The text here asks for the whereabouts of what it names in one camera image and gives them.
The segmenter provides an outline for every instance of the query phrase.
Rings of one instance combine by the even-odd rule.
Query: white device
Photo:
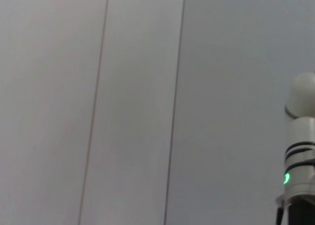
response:
[[[284,195],[277,198],[279,206],[277,224],[281,223],[284,208],[289,210],[289,225],[313,224],[315,219],[315,73],[303,73],[294,79],[285,111],[292,122],[288,129],[284,158]]]

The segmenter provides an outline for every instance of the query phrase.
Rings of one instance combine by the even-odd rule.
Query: white wall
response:
[[[0,0],[0,224],[77,225],[106,0]]]
[[[314,0],[186,0],[167,225],[274,224],[314,17]]]
[[[82,225],[162,225],[183,0],[109,0]]]

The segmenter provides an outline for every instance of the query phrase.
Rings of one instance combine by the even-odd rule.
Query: vertical line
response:
[[[104,11],[105,12],[104,22],[103,22],[103,28],[102,28],[102,37],[101,37],[102,40],[101,40],[100,53],[99,53],[99,59],[98,59],[98,70],[97,70],[97,76],[96,76],[96,86],[95,86],[95,94],[94,94],[92,120],[91,120],[89,144],[88,144],[88,151],[87,151],[85,171],[84,171],[84,179],[83,179],[83,187],[82,187],[82,194],[81,194],[78,225],[81,225],[85,187],[86,187],[87,175],[88,175],[88,167],[89,167],[90,151],[91,151],[92,135],[93,135],[93,126],[94,126],[95,110],[96,110],[96,99],[97,99],[97,92],[98,92],[98,83],[99,83],[100,69],[101,69],[102,56],[103,56],[102,54],[103,54],[103,48],[104,48],[104,37],[105,37],[105,27],[106,27],[106,20],[107,20],[108,4],[109,4],[109,0],[106,0],[105,11]]]
[[[171,142],[170,142],[169,159],[168,159],[166,199],[165,199],[165,211],[164,211],[164,223],[163,223],[164,225],[166,225],[166,220],[167,220],[167,207],[168,207],[169,183],[170,183],[170,174],[171,174],[171,160],[172,160],[174,124],[175,124],[175,111],[176,111],[176,99],[177,99],[177,85],[178,85],[178,73],[179,73],[180,57],[181,57],[181,49],[182,49],[185,2],[186,0],[183,0],[182,15],[181,15],[182,18],[181,18],[181,27],[180,27],[181,30],[180,30],[180,39],[179,39],[179,47],[178,47],[178,55],[177,55],[177,69],[176,69],[175,92],[174,92],[174,103],[173,103],[173,119],[172,119]]]

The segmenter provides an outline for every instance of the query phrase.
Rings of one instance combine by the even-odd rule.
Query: green led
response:
[[[288,181],[289,181],[289,179],[290,179],[290,174],[286,174],[285,175],[285,180],[284,180],[284,183],[283,184],[286,184]]]

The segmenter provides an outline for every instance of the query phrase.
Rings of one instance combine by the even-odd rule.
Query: white cylinder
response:
[[[299,196],[315,196],[315,118],[294,120],[288,130],[285,152],[285,203]]]
[[[298,118],[290,123],[287,146],[303,141],[315,142],[315,118]]]

